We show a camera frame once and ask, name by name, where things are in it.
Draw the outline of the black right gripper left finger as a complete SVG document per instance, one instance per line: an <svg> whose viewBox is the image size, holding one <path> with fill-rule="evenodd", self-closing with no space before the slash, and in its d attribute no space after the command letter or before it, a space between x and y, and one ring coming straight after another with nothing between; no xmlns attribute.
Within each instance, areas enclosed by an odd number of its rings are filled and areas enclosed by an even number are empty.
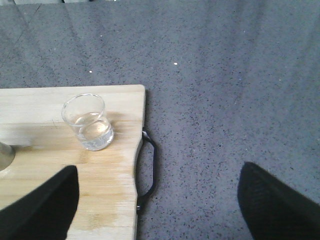
<svg viewBox="0 0 320 240"><path fill-rule="evenodd" d="M78 203L78 170L69 165L0 211L0 238L65 240Z"/></svg>

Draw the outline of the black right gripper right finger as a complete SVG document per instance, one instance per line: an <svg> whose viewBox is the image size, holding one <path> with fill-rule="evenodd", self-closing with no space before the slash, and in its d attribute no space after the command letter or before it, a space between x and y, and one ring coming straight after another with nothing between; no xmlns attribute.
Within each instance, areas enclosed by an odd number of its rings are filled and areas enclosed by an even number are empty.
<svg viewBox="0 0 320 240"><path fill-rule="evenodd" d="M320 206L253 162L245 162L237 199L255 240L318 240Z"/></svg>

